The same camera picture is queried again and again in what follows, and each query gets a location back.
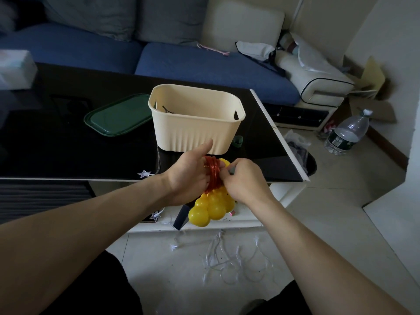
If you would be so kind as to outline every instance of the cream plastic basket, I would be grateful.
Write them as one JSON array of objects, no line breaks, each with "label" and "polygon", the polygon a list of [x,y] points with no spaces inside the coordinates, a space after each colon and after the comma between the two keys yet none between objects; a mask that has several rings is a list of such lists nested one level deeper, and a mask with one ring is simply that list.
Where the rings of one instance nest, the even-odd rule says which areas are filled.
[{"label": "cream plastic basket", "polygon": [[224,154],[245,118],[233,94],[174,84],[156,86],[149,107],[157,145],[166,151],[185,152],[213,138],[209,153]]}]

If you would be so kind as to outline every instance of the brown baseboard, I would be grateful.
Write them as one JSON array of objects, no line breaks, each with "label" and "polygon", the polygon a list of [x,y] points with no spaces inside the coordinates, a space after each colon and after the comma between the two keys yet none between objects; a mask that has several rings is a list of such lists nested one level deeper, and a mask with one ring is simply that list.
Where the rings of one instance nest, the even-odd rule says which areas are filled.
[{"label": "brown baseboard", "polygon": [[407,170],[408,157],[391,144],[384,136],[369,126],[366,136],[381,148],[398,166]]}]

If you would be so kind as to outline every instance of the forearm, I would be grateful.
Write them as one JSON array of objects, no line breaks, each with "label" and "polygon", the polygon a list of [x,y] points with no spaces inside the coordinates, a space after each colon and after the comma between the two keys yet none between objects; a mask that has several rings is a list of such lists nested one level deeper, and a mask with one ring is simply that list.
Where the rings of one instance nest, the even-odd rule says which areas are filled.
[{"label": "forearm", "polygon": [[42,311],[103,250],[160,208],[164,196],[165,185],[154,176],[1,225],[0,313]]},{"label": "forearm", "polygon": [[276,243],[313,314],[408,313],[277,201],[260,202],[253,212]]}]

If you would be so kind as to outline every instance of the black glass tabletop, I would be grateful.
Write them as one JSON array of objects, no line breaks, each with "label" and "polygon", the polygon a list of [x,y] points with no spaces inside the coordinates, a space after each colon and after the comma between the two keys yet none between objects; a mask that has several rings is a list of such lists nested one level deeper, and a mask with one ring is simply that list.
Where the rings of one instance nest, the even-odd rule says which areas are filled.
[{"label": "black glass tabletop", "polygon": [[31,90],[0,91],[0,179],[139,180],[138,173],[168,169],[180,156],[157,147],[153,120],[118,137],[85,125],[84,116],[127,96],[150,94],[159,84],[226,91],[242,102],[246,117],[217,158],[249,158],[267,181],[302,181],[252,92],[208,84],[37,64]]}]

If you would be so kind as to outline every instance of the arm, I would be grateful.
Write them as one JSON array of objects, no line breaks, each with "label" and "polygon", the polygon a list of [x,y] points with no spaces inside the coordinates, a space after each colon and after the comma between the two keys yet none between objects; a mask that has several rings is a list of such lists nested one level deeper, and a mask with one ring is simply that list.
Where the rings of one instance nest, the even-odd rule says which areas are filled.
[{"label": "arm", "polygon": [[184,153],[163,174],[0,225],[0,314],[40,313],[150,213],[200,196],[209,181],[202,156],[212,144]]},{"label": "arm", "polygon": [[[236,166],[235,174],[228,169]],[[266,227],[313,314],[409,314],[274,198],[259,167],[237,159],[220,176]]]}]

